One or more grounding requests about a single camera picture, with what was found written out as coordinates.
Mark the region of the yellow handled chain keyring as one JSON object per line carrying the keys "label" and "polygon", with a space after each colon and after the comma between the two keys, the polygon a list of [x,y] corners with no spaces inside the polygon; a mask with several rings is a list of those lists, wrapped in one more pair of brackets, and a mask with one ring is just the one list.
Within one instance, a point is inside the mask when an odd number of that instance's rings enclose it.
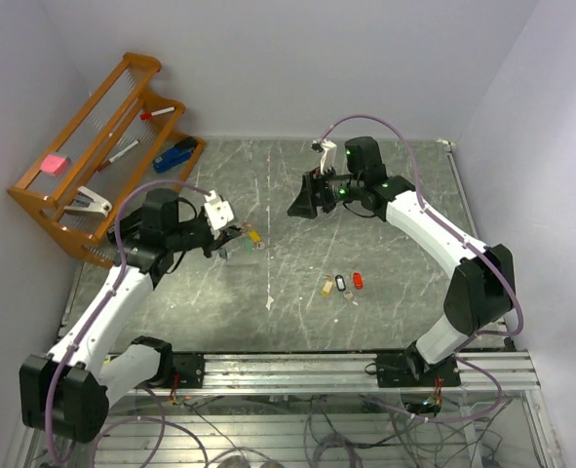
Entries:
{"label": "yellow handled chain keyring", "polygon": [[[244,225],[244,226],[247,228],[247,233],[244,234],[244,235],[242,235],[242,237],[248,235],[248,231],[250,230],[250,225],[249,225],[248,223],[243,222],[243,223],[241,223],[241,224],[232,224],[232,225]],[[219,256],[222,260],[224,260],[224,261],[227,261],[227,260],[229,259],[228,248],[229,248],[229,245],[230,245],[232,242],[233,242],[233,241],[229,242],[229,243],[225,246],[225,248],[224,248],[223,250],[217,251],[218,256]]]}

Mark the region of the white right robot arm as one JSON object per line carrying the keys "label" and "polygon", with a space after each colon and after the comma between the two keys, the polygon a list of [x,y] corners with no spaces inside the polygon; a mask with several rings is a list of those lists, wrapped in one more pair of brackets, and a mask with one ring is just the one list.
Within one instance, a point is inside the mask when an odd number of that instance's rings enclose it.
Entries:
{"label": "white right robot arm", "polygon": [[427,385],[439,375],[442,361],[514,309],[513,256],[505,246],[489,247],[444,219],[403,176],[389,176],[373,137],[346,142],[344,175],[333,166],[335,143],[324,139],[313,142],[312,148],[321,156],[320,165],[303,174],[288,215],[313,219],[339,204],[358,202],[370,216],[408,235],[450,280],[442,317],[405,352],[406,377]]}

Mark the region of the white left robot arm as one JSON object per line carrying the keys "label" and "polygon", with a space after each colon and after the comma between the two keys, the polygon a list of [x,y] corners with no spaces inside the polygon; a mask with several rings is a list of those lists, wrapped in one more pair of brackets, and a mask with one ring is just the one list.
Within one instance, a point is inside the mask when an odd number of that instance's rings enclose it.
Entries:
{"label": "white left robot arm", "polygon": [[28,356],[19,369],[25,426],[76,443],[92,441],[110,408],[141,384],[173,381],[173,347],[149,336],[135,338],[112,362],[106,357],[139,304],[173,273],[185,254],[205,257],[239,237],[231,204],[215,191],[191,218],[182,220],[185,198],[171,188],[140,188],[145,198],[118,216],[109,237],[117,256],[107,278],[75,325],[50,351]]}

